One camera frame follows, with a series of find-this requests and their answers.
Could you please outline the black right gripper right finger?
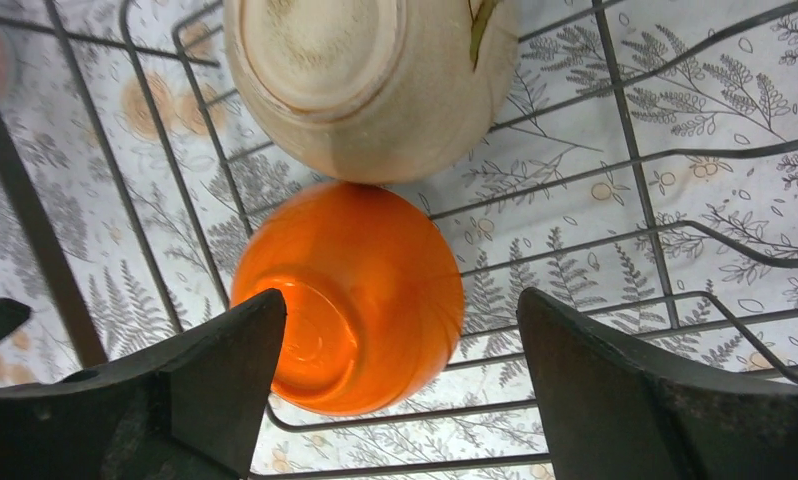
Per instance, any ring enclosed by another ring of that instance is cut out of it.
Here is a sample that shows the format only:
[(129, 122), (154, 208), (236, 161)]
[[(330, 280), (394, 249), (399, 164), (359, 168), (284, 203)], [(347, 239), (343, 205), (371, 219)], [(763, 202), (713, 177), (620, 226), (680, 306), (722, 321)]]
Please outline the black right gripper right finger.
[(798, 479), (798, 385), (716, 369), (535, 288), (520, 337), (559, 479)]

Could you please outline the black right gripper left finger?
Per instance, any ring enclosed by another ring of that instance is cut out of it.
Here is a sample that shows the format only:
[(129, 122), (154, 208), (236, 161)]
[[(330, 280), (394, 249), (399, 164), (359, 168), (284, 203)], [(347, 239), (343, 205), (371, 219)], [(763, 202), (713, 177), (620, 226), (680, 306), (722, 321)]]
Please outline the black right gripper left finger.
[(0, 479), (244, 479), (287, 317), (267, 289), (51, 383), (0, 388)]

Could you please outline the orange bowl front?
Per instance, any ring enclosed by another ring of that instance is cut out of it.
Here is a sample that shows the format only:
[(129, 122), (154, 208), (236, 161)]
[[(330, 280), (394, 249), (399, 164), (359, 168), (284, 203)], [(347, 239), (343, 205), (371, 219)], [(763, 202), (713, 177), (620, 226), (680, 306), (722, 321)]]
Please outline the orange bowl front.
[(444, 369), (463, 329), (447, 241), (375, 186), (324, 182), (283, 202), (243, 250), (231, 301), (271, 288), (287, 311), (272, 390), (319, 414), (369, 414), (408, 398)]

